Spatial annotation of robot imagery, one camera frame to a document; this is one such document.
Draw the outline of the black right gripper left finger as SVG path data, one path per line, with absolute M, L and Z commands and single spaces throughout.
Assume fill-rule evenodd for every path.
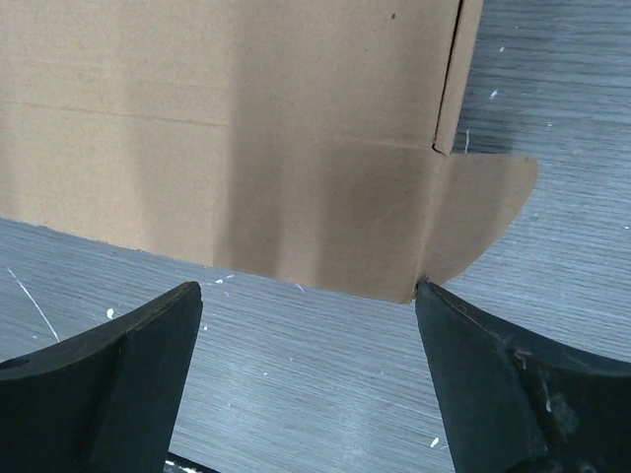
M 202 314 L 185 282 L 1 365 L 4 472 L 161 472 Z

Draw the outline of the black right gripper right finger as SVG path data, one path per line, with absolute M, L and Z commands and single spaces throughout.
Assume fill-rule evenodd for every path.
M 415 312 L 459 473 L 627 472 L 630 365 L 422 281 Z

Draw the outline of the brown cardboard box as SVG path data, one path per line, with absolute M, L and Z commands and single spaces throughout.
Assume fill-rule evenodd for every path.
M 536 160 L 453 150 L 478 1 L 5 1 L 1 214 L 405 303 Z

